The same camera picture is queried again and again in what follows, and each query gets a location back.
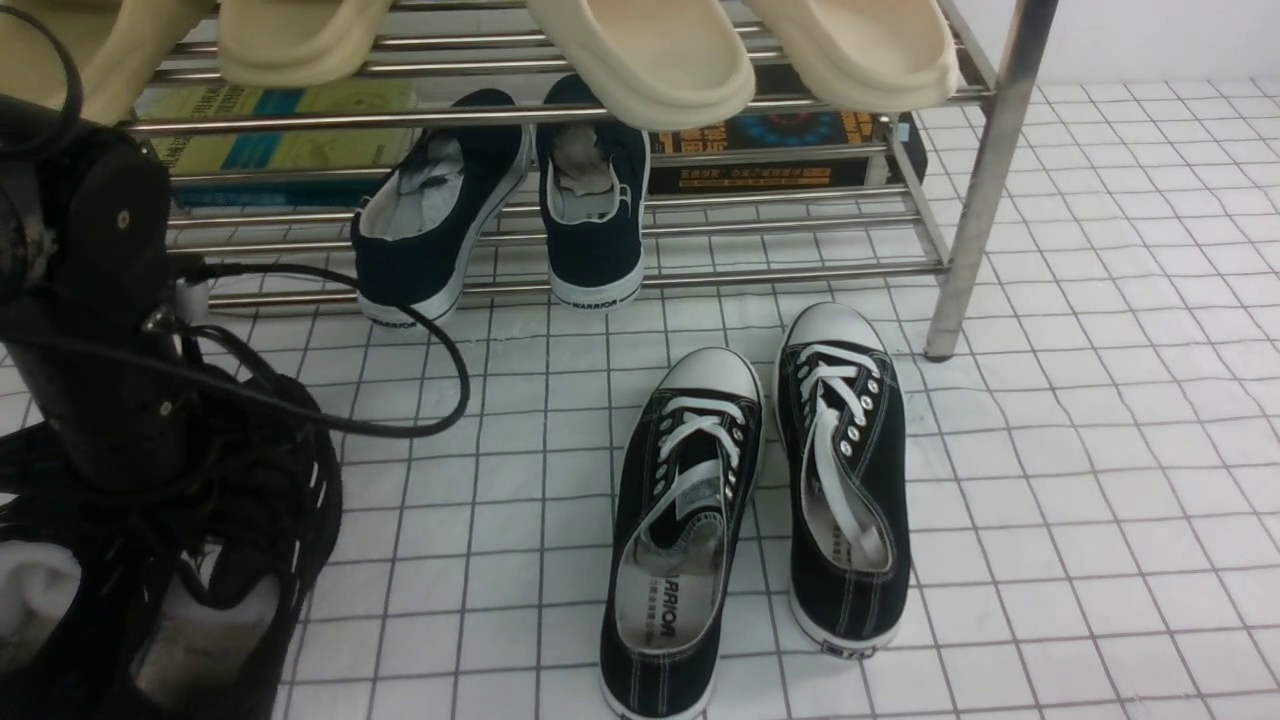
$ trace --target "low-top sneaker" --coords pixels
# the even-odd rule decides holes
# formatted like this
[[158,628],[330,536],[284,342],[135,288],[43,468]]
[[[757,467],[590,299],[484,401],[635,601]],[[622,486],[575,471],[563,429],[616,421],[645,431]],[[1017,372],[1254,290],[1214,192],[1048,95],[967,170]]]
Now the low-top sneaker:
[[[317,409],[292,378],[246,384]],[[338,537],[342,480],[328,430],[234,401],[205,405],[224,451],[206,470],[202,534],[183,547],[157,620],[124,662],[111,720],[269,720],[289,639]]]
[[84,483],[45,423],[0,441],[0,717],[92,717],[145,625],[168,564],[125,530],[136,514],[90,509]]
[[755,370],[719,347],[677,363],[641,410],[618,482],[600,635],[604,697],[625,719],[690,720],[710,700],[760,425]]
[[[598,102],[577,76],[547,95],[547,105]],[[649,136],[616,120],[541,124],[538,164],[552,295],[589,313],[635,297],[644,282]]]
[[791,471],[791,610],[823,652],[888,644],[906,603],[902,392],[872,324],[826,302],[787,331],[774,369]]
[[[454,108],[513,106],[480,90]],[[365,200],[351,223],[360,307],[389,328],[416,325],[396,305],[444,320],[462,299],[481,231],[520,187],[532,159],[521,126],[431,129]]]

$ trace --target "shoe label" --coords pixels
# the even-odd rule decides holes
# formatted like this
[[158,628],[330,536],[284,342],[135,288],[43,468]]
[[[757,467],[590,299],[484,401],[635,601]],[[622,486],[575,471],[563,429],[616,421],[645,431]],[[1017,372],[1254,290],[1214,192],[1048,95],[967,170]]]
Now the shoe label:
[[649,612],[645,616],[645,646],[653,647],[658,635],[676,637],[678,620],[680,579],[653,578],[649,580]]
[[822,652],[832,657],[838,657],[841,660],[870,660],[870,657],[876,655],[876,648],[868,647],[865,650],[850,650],[845,647],[837,647],[827,641],[823,641]]
[[604,302],[570,302],[570,307],[576,310],[608,310],[617,306],[621,300],[607,300]]

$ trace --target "shoe rack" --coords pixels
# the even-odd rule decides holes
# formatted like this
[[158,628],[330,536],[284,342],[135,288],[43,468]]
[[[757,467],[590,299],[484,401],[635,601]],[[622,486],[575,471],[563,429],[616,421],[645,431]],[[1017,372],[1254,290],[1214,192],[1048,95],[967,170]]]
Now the shoe rack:
[[[910,168],[906,150],[899,140],[896,118],[882,115],[877,119],[874,141],[863,146],[831,146],[806,149],[776,149],[730,151],[713,155],[678,159],[681,165],[696,167],[701,163],[756,163],[767,160],[812,160],[864,156],[870,159],[868,184],[856,188],[797,190],[735,192],[716,196],[655,196],[648,201],[650,210],[699,211],[741,206],[803,206],[812,202],[838,204],[814,217],[797,213],[794,218],[699,222],[655,224],[646,227],[650,238],[701,238],[708,236],[764,237],[768,247],[771,234],[814,233],[849,229],[914,228],[923,256],[900,261],[860,261],[813,266],[786,266],[771,269],[727,272],[660,272],[645,278],[646,288],[689,288],[741,284],[771,284],[791,282],[833,282],[850,279],[891,278],[909,275],[936,277],[941,293],[929,328],[925,355],[932,360],[946,360],[955,352],[960,328],[964,323],[969,299],[973,293],[978,269],[986,252],[987,238],[996,218],[996,210],[1005,188],[1005,179],[1027,117],[1028,104],[1034,91],[1036,77],[1048,41],[1050,28],[1057,9],[1057,0],[1018,0],[1010,27],[1005,56],[997,68],[979,49],[973,32],[965,24],[954,0],[940,0],[957,38],[960,67],[964,83],[947,101],[948,105],[973,105],[986,115],[977,160],[964,199],[955,237],[946,238],[938,228],[920,183],[906,176],[905,182],[890,184],[886,178],[887,160],[892,158],[901,168]],[[398,0],[393,13],[453,13],[497,12],[521,9],[520,0]],[[751,41],[751,60],[758,65],[785,63],[777,45],[768,45],[769,35],[760,23],[739,23],[737,32]],[[500,32],[435,36],[384,36],[374,46],[378,60],[365,64],[357,77],[370,78],[475,78],[476,85],[485,77],[522,76],[526,73],[564,73],[567,61],[549,55],[550,44],[538,32]],[[215,67],[216,47],[212,42],[180,44],[170,58],[184,60],[180,69],[161,69],[154,78],[155,86],[215,85],[221,82]],[[396,61],[397,54],[412,53],[411,60]],[[457,58],[466,53],[465,59]],[[421,60],[420,58],[442,58]],[[753,114],[787,114],[824,109],[805,95],[760,96],[748,108]],[[449,108],[416,109],[396,113],[369,113],[355,115],[291,115],[252,117],[236,119],[182,119],[137,120],[124,127],[140,138],[195,135],[228,135],[253,132],[282,132],[296,129],[388,128],[388,127],[460,127],[545,123],[584,118],[608,117],[602,108],[548,108],[522,105],[516,109]],[[669,159],[654,158],[655,167]],[[297,182],[332,179],[338,176],[376,179],[387,168],[355,170],[270,170],[257,173],[219,173],[205,176],[174,176],[174,186],[216,186],[246,179],[259,182]],[[847,209],[831,214],[831,209]],[[538,215],[536,202],[512,202],[504,208],[502,218],[532,218]],[[279,240],[262,242],[183,243],[173,246],[173,254],[198,254],[210,259],[239,259],[247,256],[275,256],[298,260],[297,256],[315,258],[326,254],[349,254],[344,237],[334,240],[289,240],[288,229],[307,225],[342,225],[351,219],[351,211],[287,211],[261,213],[228,208],[219,214],[175,213],[170,231],[184,229],[239,229],[253,228],[253,237],[264,237],[274,229]],[[540,232],[490,233],[481,243],[499,247],[540,245]],[[476,296],[507,296],[513,293],[548,292],[545,281],[535,282],[475,282],[466,292]],[[289,292],[230,292],[215,288],[210,300],[212,310],[280,309],[311,313],[317,305],[353,304],[355,293],[347,291],[289,291]]]

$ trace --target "slipper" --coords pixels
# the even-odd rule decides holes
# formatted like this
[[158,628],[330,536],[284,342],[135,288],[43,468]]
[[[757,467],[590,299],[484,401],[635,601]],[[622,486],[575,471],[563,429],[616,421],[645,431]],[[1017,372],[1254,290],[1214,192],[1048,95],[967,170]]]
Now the slipper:
[[960,83],[936,0],[745,0],[800,78],[836,108],[878,113],[943,102]]
[[746,49],[719,0],[527,0],[529,12],[620,120],[680,131],[740,113],[755,95]]
[[[214,0],[9,0],[67,45],[84,85],[83,117],[115,124],[183,37],[209,17]],[[60,108],[63,65],[49,41],[18,18],[0,15],[0,94]]]
[[223,78],[311,87],[351,77],[369,58],[393,0],[223,0]]

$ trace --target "white tile floor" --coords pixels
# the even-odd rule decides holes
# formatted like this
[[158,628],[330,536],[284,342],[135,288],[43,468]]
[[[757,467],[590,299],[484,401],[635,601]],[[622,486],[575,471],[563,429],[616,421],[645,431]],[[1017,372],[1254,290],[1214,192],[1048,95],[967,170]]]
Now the white tile floor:
[[[448,325],[476,374],[467,418],[412,445],[343,442],[348,512],[276,717],[605,717],[596,643],[632,413],[692,348],[767,366],[785,323],[832,299],[876,322],[909,391],[905,624],[865,665],[800,635],[774,452],[709,720],[1280,717],[1277,97],[1275,81],[1043,88],[947,364],[918,356],[929,281],[668,292],[607,320],[540,299],[470,305]],[[923,114],[948,231],[978,122]],[[484,250],[472,272],[530,273],[538,252]],[[910,233],[844,232],[663,241],[649,258],[918,252]],[[424,419],[456,397],[436,346],[360,318],[227,323],[330,411]],[[12,368],[0,384],[0,429],[35,420]]]

